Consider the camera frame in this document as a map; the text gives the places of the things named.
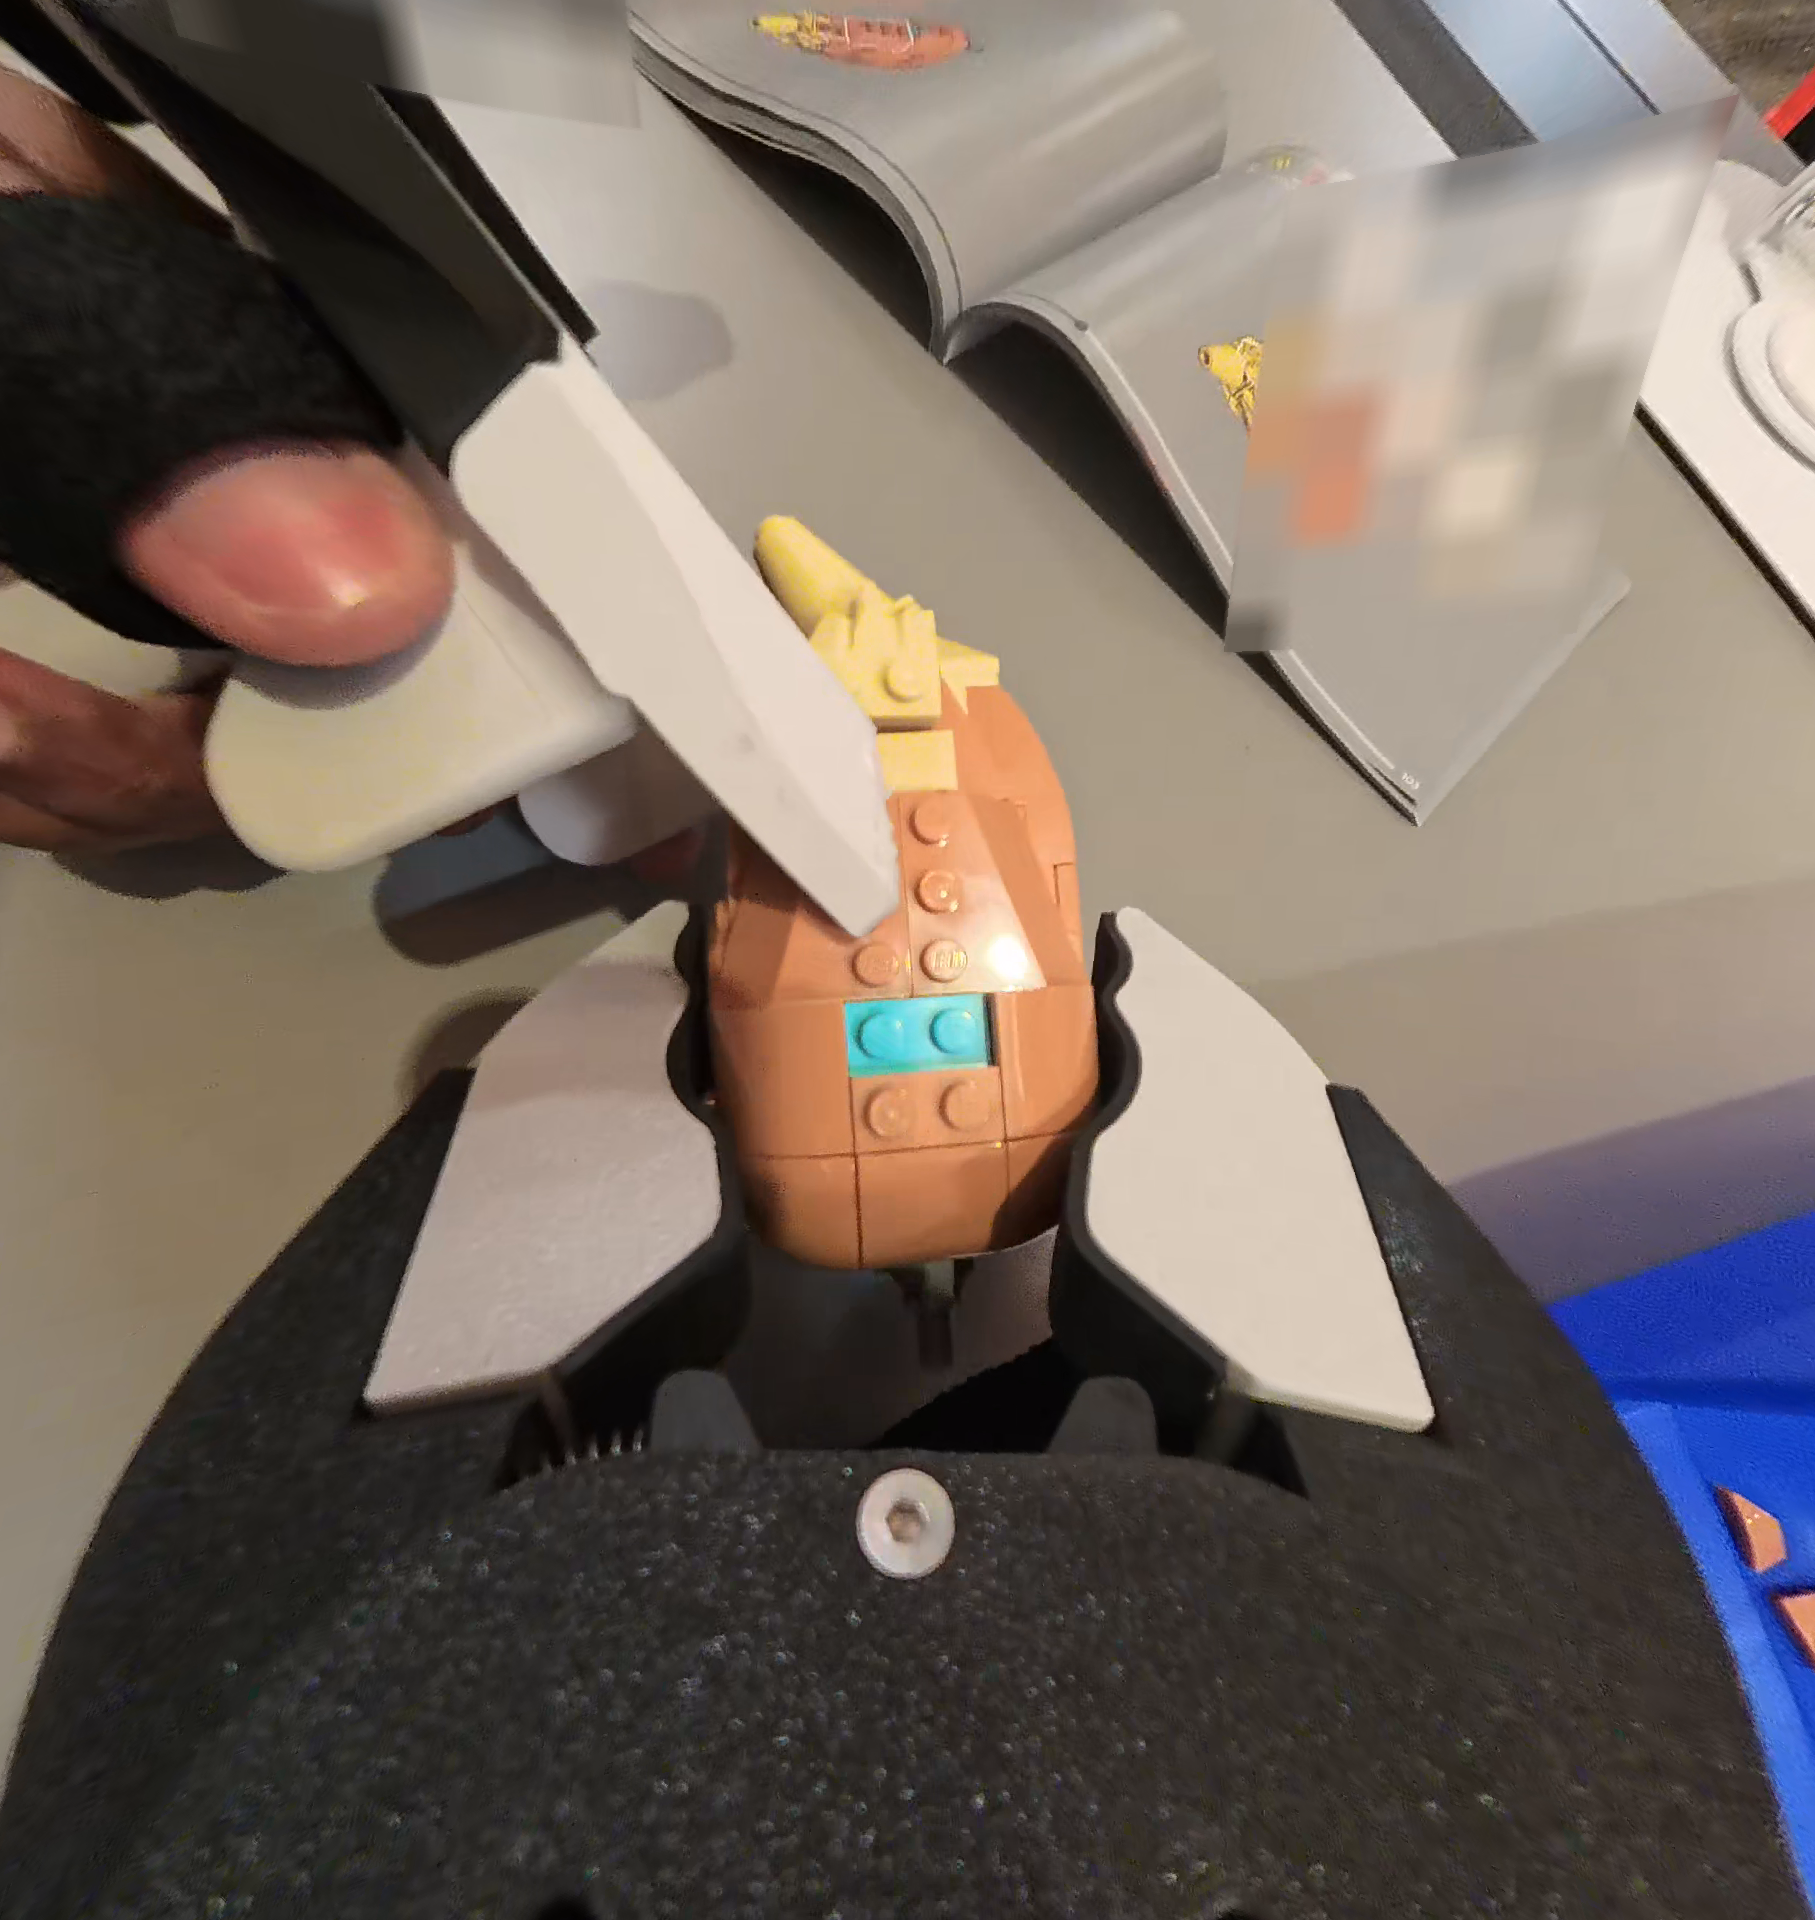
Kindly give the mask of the white tray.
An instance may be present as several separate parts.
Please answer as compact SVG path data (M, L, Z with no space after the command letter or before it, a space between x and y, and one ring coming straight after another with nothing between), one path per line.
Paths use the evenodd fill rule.
M1715 164L1639 403L1815 635L1815 160Z

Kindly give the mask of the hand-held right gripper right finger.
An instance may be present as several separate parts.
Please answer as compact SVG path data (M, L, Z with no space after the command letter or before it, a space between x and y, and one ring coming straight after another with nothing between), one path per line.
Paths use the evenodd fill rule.
M1050 1284L1064 1353L1140 1383L1182 1433L1222 1392L1430 1429L1332 1085L1304 1046L1136 908L1098 931L1096 1039Z

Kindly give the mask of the blue plastic tray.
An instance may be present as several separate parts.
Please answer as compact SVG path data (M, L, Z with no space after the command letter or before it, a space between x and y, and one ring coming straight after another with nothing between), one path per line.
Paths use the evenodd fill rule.
M1705 1584L1815 1913L1815 1670L1773 1593L1815 1591L1815 1212L1549 1307L1629 1431ZM1713 1488L1783 1525L1753 1574Z

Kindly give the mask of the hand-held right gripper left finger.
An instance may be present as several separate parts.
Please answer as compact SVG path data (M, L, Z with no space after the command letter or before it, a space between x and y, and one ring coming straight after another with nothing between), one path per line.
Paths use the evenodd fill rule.
M702 917L654 908L484 1048L366 1383L390 1417L568 1386L620 1421L728 1356L750 1235L708 1096Z

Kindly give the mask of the brown toy brick model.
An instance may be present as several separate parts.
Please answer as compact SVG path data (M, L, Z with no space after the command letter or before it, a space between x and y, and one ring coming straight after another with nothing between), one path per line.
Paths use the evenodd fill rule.
M830 1271L1018 1247L1060 1217L1100 1079L1064 784L990 652L796 519L754 558L872 724L898 877L848 935L730 835L710 1052L750 1219Z

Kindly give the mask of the person's left hand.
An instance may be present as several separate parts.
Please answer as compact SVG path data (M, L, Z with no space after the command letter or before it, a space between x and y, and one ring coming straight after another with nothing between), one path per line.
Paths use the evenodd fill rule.
M22 15L0 24L0 570L168 651L398 655L446 612L454 558L390 414L228 220L120 137L140 113ZM0 845L216 835L214 694L126 696L0 648Z

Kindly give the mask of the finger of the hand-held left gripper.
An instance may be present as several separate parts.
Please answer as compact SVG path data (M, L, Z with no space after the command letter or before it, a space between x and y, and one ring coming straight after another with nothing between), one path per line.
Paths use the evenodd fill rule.
M848 935L896 908L872 721L562 338L460 438L450 482L606 690Z

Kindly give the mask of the open grey instruction booklet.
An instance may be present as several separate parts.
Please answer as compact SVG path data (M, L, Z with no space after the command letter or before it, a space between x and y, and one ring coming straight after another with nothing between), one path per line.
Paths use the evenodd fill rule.
M1599 515L1669 287L1647 140L1422 164L1260 102L1200 4L634 4L648 78L860 188L930 349L1090 380L1264 659L1422 823L1609 612Z

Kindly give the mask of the grey box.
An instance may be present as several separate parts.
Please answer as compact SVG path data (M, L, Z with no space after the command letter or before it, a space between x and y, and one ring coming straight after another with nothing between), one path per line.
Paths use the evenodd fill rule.
M1340 13L1458 150L1735 96L1657 3L1342 3Z

